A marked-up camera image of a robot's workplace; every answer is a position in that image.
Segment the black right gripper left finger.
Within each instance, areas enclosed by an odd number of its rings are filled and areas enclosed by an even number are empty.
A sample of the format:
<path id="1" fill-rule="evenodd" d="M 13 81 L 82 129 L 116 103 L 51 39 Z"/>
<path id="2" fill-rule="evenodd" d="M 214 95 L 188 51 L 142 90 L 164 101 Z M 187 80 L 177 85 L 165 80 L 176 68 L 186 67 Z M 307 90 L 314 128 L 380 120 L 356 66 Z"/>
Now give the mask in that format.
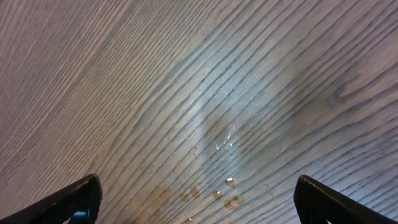
<path id="1" fill-rule="evenodd" d="M 94 223 L 103 191 L 97 174 L 89 174 L 42 200 L 1 219 L 1 223 Z"/>

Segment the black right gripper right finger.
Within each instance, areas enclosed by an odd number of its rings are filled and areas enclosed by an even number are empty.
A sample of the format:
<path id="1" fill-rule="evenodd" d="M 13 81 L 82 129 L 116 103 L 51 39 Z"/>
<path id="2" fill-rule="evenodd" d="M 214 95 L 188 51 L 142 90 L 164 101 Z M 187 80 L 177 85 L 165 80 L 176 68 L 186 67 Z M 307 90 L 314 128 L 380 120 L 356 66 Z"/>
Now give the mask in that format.
<path id="1" fill-rule="evenodd" d="M 297 179 L 294 204 L 302 224 L 397 224 L 307 175 Z"/>

